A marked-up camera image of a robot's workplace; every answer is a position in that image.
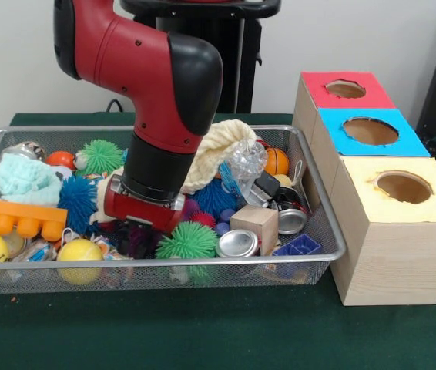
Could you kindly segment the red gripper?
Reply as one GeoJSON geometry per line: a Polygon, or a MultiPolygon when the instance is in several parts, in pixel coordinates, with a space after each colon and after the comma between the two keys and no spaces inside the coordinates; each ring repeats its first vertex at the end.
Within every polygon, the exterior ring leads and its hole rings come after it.
{"type": "Polygon", "coordinates": [[[103,210],[109,217],[169,234],[180,222],[185,202],[186,197],[181,193],[169,203],[140,199],[124,189],[120,175],[112,175],[106,188],[103,210]]]}

